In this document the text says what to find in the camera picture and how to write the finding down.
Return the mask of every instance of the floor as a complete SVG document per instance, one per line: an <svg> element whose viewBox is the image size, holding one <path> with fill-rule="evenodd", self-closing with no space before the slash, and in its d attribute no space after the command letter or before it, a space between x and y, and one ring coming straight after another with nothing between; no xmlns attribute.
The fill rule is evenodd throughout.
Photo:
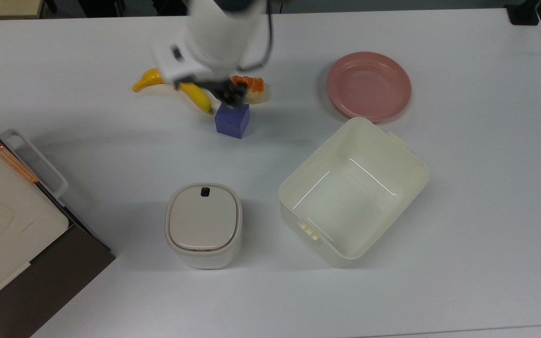
<svg viewBox="0 0 541 338"><path fill-rule="evenodd" d="M46 17L84 17L77 0L55 0L58 13L47 13ZM124 16L155 16L151 0L125 0ZM455 8L496 8L519 0L290 0L283 5L282 13L313 13L330 11L382 11L406 9L455 9ZM275 5L273 12L278 13Z"/></svg>

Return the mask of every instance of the toy banana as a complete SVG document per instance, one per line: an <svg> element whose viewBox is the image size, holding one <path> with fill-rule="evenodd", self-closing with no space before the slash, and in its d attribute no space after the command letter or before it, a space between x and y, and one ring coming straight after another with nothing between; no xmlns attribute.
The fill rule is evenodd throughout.
<svg viewBox="0 0 541 338"><path fill-rule="evenodd" d="M141 78L141 80L139 80L139 82L135 83L135 85L133 86L133 92L139 92L146 86L163 83L164 80L160 76L157 68L152 68L143 74L143 77ZM191 101L193 101L193 103L195 103L195 105L199 109L201 109L205 113L212 114L212 105L210 104L210 100L201 88L194 84L180 83L178 84L177 89L181 92L184 92L187 97L191 99Z"/></svg>

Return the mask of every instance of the blue block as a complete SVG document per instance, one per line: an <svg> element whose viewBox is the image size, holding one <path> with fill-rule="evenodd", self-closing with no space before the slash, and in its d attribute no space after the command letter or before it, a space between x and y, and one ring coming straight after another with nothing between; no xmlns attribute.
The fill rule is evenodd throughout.
<svg viewBox="0 0 541 338"><path fill-rule="evenodd" d="M216 112L214 122L217 132L242 138L249 122L249 105L243 105L241 109L232 109L223 103Z"/></svg>

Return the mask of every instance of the table surface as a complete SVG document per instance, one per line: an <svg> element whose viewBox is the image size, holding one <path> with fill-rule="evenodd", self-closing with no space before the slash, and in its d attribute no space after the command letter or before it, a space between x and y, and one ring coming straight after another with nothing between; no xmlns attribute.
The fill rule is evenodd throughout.
<svg viewBox="0 0 541 338"><path fill-rule="evenodd" d="M43 0L0 0L0 19L38 19Z"/></svg>
<svg viewBox="0 0 541 338"><path fill-rule="evenodd" d="M491 329L455 331L438 333L405 334L403 336L383 336L382 338L541 338L541 327L516 327L511 329Z"/></svg>
<svg viewBox="0 0 541 338"><path fill-rule="evenodd" d="M169 86L135 94L151 38L180 17L0 22L0 132L20 129L70 183L63 200L117 255L36 337L359 337L541 325L541 27L504 9L277 15L252 76L269 100L244 139ZM265 32L254 51L262 53ZM372 248L331 268L283 224L278 188L346 118L335 60L385 54L413 94L380 125L431 179ZM234 189L243 247L185 265L163 224L174 191Z"/></svg>

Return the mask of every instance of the black cable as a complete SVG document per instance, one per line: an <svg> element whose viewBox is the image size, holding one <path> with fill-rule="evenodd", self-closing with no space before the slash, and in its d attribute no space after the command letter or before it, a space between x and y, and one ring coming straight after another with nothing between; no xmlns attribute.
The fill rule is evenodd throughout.
<svg viewBox="0 0 541 338"><path fill-rule="evenodd" d="M262 60L256 64L251 64L246 67L237 66L238 71L251 71L258 68L264 67L266 63L268 62L269 58L271 58L271 51L272 51L272 45L273 45L273 25L272 25L272 9L271 9L271 0L266 0L266 13L268 14L269 19L269 41L266 45L266 51L264 52L264 56L262 56Z"/></svg>

